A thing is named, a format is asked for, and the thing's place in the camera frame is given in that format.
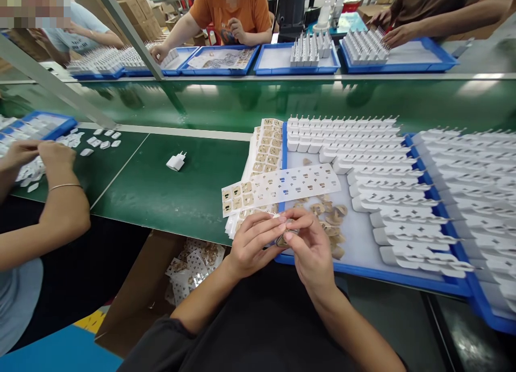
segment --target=metal pole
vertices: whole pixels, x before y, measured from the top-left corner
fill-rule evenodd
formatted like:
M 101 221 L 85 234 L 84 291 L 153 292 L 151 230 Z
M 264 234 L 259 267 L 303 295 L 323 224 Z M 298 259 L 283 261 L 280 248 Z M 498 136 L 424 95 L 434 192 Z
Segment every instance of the metal pole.
M 39 83 L 60 100 L 69 104 L 75 110 L 84 113 L 89 119 L 102 128 L 112 129 L 117 124 L 98 108 L 89 103 L 56 76 L 48 72 L 41 64 L 23 52 L 16 44 L 0 34 L 0 57 L 11 63 L 19 71 Z
M 150 72 L 158 81 L 163 81 L 164 78 L 160 66 L 157 65 L 157 63 L 151 57 L 150 52 L 147 50 L 147 48 L 145 48 L 143 41 L 141 41 L 140 37 L 136 33 L 136 30 L 131 25 L 131 22 L 125 15 L 120 5 L 118 5 L 117 0 L 101 1 L 104 4 L 107 11 L 111 14 L 111 16 L 113 16 L 117 24 L 120 26 L 124 35 L 127 36 L 129 41 L 133 45 L 134 49 L 136 49 L 136 52 L 138 52 L 138 54 L 140 55 L 141 59 L 144 61 L 145 65 L 150 70 Z

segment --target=black sleeve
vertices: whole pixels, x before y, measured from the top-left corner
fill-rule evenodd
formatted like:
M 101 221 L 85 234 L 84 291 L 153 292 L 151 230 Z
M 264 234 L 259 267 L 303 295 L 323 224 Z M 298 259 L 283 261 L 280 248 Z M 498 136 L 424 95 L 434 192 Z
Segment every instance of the black sleeve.
M 136 344 L 118 372 L 178 371 L 194 339 L 179 320 L 160 318 Z

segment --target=forearm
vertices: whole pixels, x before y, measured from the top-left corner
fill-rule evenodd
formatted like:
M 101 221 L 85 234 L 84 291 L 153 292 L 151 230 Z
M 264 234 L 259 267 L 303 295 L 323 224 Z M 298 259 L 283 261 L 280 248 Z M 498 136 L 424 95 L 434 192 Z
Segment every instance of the forearm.
M 337 287 L 310 293 L 313 305 L 332 338 L 366 372 L 405 371 L 385 339 L 349 303 Z
M 46 175 L 49 190 L 57 185 L 79 184 L 72 168 L 65 165 L 47 167 Z M 39 222 L 70 228 L 75 226 L 79 231 L 87 231 L 90 226 L 90 208 L 82 188 L 70 185 L 50 191 Z
M 170 315 L 192 334 L 208 325 L 219 305 L 237 285 L 238 279 L 227 269 L 227 261 L 215 269 Z
M 500 21 L 509 4 L 503 0 L 484 0 L 453 12 L 428 17 L 420 21 L 418 36 L 450 36 L 494 24 Z
M 66 167 L 47 167 L 49 188 L 78 184 Z M 90 227 L 88 200 L 80 187 L 60 187 L 48 194 L 39 223 L 0 235 L 0 271 L 40 257 L 79 238 Z
M 2 204 L 15 183 L 20 168 L 8 166 L 0 159 L 0 204 Z
M 260 33 L 246 33 L 246 42 L 243 43 L 249 47 L 253 47 L 255 45 L 260 44 L 268 44 L 273 38 L 272 30 L 268 29 L 265 32 Z
M 61 67 L 66 68 L 66 64 L 69 63 L 70 58 L 58 51 L 50 41 L 45 42 L 44 45 L 50 57 Z
M 85 30 L 82 35 L 107 47 L 115 47 L 117 49 L 122 49 L 124 47 L 124 43 L 113 32 L 100 33 L 92 30 Z
M 188 39 L 192 38 L 199 31 L 200 27 L 197 25 L 191 14 L 187 13 L 181 17 L 174 28 L 172 28 L 172 32 L 167 36 L 164 44 L 169 49 L 176 48 Z

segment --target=stacked cardboard boxes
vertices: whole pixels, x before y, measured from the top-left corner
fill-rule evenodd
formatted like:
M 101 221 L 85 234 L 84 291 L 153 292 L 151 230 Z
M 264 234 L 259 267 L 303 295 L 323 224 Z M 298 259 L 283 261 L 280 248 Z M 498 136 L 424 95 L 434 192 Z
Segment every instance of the stacked cardboard boxes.
M 160 24 L 147 0 L 118 0 L 118 4 L 143 41 L 161 36 Z
M 117 1 L 143 41 L 155 40 L 161 36 L 160 24 L 154 17 L 147 0 Z M 130 43 L 101 0 L 75 0 L 75 2 L 93 13 L 104 25 L 116 33 L 125 44 Z

